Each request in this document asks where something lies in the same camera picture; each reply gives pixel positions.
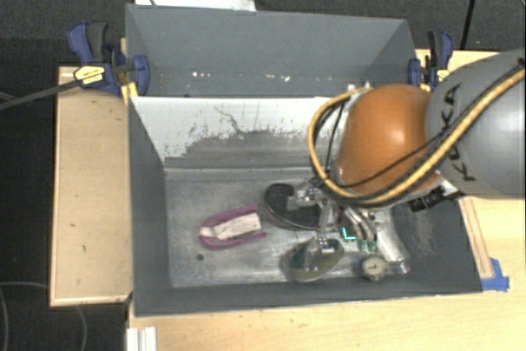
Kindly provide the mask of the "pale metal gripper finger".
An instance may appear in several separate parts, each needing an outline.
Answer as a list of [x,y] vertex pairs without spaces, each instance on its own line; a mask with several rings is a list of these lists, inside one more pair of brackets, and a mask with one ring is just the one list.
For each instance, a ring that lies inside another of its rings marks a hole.
[[288,213],[310,210],[314,207],[314,196],[308,190],[295,190],[286,200],[286,211]]
[[324,237],[314,237],[305,246],[303,269],[307,272],[322,272],[330,269],[333,264],[334,248],[330,240]]

